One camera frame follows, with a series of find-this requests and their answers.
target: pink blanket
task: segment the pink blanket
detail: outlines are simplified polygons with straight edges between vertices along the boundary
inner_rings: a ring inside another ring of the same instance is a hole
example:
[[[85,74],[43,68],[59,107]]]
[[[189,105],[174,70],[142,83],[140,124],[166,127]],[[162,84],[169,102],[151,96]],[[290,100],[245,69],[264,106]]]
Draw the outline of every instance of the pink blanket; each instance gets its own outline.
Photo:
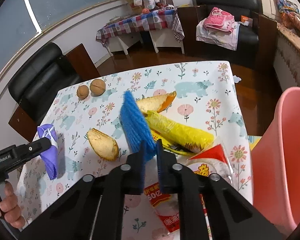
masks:
[[[203,26],[207,30],[216,29],[232,33],[234,28],[234,16],[226,11],[214,7],[209,16],[203,20]]]

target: human hand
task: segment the human hand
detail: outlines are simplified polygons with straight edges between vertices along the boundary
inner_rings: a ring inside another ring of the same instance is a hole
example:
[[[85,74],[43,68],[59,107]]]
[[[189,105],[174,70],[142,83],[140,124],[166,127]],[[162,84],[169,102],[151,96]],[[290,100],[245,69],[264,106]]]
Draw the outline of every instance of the human hand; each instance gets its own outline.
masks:
[[[7,182],[4,186],[6,198],[0,202],[0,216],[5,212],[4,219],[15,228],[23,228],[26,221],[21,215],[18,198],[13,192],[12,185]]]

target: blue cloth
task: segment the blue cloth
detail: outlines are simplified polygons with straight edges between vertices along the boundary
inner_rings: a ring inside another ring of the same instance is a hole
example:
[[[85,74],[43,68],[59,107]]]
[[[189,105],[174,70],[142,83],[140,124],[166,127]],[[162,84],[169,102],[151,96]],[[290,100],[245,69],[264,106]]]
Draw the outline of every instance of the blue cloth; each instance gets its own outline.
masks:
[[[40,157],[46,166],[49,179],[56,179],[58,174],[58,144],[56,131],[54,126],[50,123],[38,126],[37,131],[39,138],[47,137],[51,142],[51,147],[42,152]]]
[[[151,160],[156,155],[156,144],[146,119],[140,112],[129,90],[123,94],[120,119],[131,151],[133,153],[139,152],[141,141],[145,141],[147,150],[146,161]]]

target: floral fabric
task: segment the floral fabric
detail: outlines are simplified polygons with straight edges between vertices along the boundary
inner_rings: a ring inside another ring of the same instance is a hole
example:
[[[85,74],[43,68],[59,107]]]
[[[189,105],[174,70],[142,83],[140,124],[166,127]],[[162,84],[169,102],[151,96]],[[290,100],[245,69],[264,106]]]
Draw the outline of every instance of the floral fabric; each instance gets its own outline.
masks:
[[[52,123],[58,141],[59,172],[50,181],[40,157],[23,167],[17,186],[22,214],[31,223],[85,174],[106,175],[126,162],[130,150],[123,133],[119,110],[125,90],[136,100],[177,91],[173,103],[162,112],[168,118],[220,137],[235,172],[238,190],[252,203],[249,141],[238,104],[230,64],[202,61],[160,65],[104,76],[106,91],[79,101],[76,91],[83,82],[59,91],[42,124]],[[112,136],[120,154],[109,162],[94,153],[87,131],[96,128]],[[145,187],[157,182],[156,159],[146,165]],[[123,240],[179,239],[167,231],[154,214],[145,195],[125,197]]]

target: blue fuzzy cloth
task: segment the blue fuzzy cloth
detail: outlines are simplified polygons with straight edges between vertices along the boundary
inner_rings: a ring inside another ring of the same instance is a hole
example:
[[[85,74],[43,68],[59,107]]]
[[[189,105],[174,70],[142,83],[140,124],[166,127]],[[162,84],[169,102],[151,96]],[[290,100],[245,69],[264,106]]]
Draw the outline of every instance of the blue fuzzy cloth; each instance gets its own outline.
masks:
[[[131,151],[133,153],[139,152],[141,141],[145,141],[147,149],[146,161],[151,160],[156,155],[156,144],[146,119],[129,90],[123,94],[120,119]]]

